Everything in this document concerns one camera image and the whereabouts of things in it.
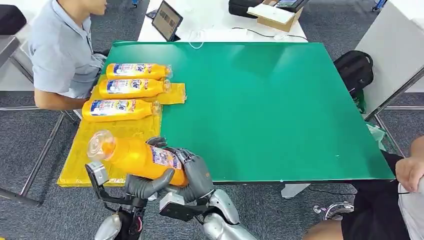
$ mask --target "person's hand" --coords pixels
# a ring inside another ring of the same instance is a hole
[[[162,148],[167,145],[167,140],[164,137],[158,136],[150,138],[146,141],[146,143],[157,148]],[[147,199],[154,193],[168,186],[174,176],[174,173],[175,170],[173,168],[168,168],[162,176],[155,180],[127,174],[125,180],[125,192],[140,199]]]
[[[170,186],[169,191],[183,196],[186,202],[203,198],[214,191],[211,174],[203,158],[184,148],[167,147],[165,149],[178,157],[188,178],[186,187]]]
[[[424,176],[424,158],[407,157],[396,163],[396,178],[410,193],[418,191],[418,182]]]

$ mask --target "yellow plastic tray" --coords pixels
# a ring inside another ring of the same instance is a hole
[[[98,82],[104,81],[105,75],[102,75]],[[158,100],[161,104],[183,104],[186,101],[186,90],[184,83],[172,83],[171,90],[167,93],[159,94],[156,97],[141,98],[144,101],[152,102]],[[91,100],[101,100],[98,86],[95,86]],[[87,157],[87,145],[93,134],[99,130],[107,129],[117,137],[139,137],[144,141],[159,136],[161,132],[162,115],[148,116],[140,120],[125,120],[111,122],[89,122],[82,120],[79,129],[75,135],[72,147],[63,166],[62,172],[57,180],[61,187],[90,187],[91,182],[85,164],[90,160]],[[107,161],[104,162],[109,174],[109,182],[105,186],[119,187],[125,184],[126,174],[119,169],[110,166]]]

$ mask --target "green tabletop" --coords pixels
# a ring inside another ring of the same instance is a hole
[[[120,42],[106,62],[172,65],[187,101],[161,135],[215,182],[394,178],[320,43]]]

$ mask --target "orange bottle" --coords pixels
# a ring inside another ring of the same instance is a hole
[[[150,115],[159,115],[158,101],[146,102],[140,99],[89,100],[82,106],[82,118],[90,122],[138,120]]]
[[[125,173],[148,179],[157,179],[173,168],[170,184],[179,187],[188,184],[177,156],[137,137],[114,137],[108,130],[98,131],[88,143],[87,156],[92,161],[108,161]]]
[[[170,65],[155,63],[111,63],[106,68],[107,79],[156,79],[172,76]]]
[[[98,91],[104,99],[134,99],[154,97],[169,91],[170,88],[171,82],[167,79],[110,79],[100,82]]]

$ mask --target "bottle cap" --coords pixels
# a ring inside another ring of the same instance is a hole
[[[166,65],[166,67],[165,67],[165,76],[167,76],[168,78],[172,78],[173,77],[173,72],[172,72],[171,65]]]
[[[171,90],[171,81],[169,79],[165,79],[163,81],[163,90],[165,90],[165,93],[169,93]]]
[[[88,143],[87,156],[92,161],[102,161],[110,158],[115,150],[116,142],[108,130],[94,133]]]
[[[154,116],[159,116],[162,112],[162,105],[159,101],[154,101],[151,103],[151,114]]]

